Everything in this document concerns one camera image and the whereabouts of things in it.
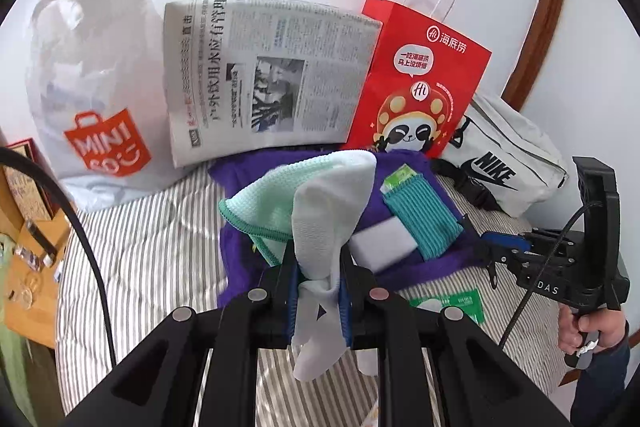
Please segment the person right hand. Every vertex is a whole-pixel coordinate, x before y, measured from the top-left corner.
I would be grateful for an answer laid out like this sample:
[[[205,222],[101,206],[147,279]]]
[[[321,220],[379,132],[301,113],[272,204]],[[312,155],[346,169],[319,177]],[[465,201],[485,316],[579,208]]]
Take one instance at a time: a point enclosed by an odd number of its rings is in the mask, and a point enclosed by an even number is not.
[[[617,346],[627,337],[627,321],[623,311],[606,308],[578,317],[570,307],[561,305],[558,317],[558,346],[567,355],[582,347],[582,333],[600,333],[596,351]]]

